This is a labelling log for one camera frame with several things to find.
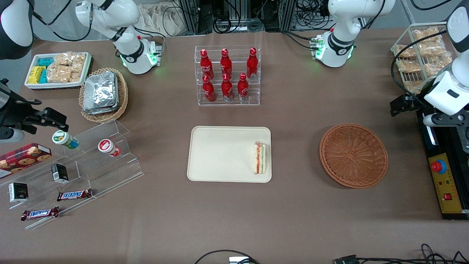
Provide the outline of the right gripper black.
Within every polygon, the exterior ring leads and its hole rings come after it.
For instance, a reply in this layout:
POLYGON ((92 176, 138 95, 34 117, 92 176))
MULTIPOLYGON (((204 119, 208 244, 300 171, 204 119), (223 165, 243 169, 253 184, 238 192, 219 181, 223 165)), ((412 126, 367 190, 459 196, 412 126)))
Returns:
POLYGON ((1 80, 1 129, 15 128, 28 133, 37 133, 37 126, 54 127, 68 132, 67 116, 46 107, 43 109, 43 119, 28 118, 36 115, 30 102, 10 90, 8 80, 1 80))

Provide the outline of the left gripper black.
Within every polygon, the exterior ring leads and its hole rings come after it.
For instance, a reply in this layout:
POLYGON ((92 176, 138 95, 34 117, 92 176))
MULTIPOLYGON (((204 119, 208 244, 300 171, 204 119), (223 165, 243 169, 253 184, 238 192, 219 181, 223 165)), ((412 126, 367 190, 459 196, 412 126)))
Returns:
POLYGON ((424 114, 433 114, 433 106, 422 96, 415 98, 409 94, 404 94, 390 102, 390 114, 392 117, 395 117, 406 110, 420 109, 424 114))

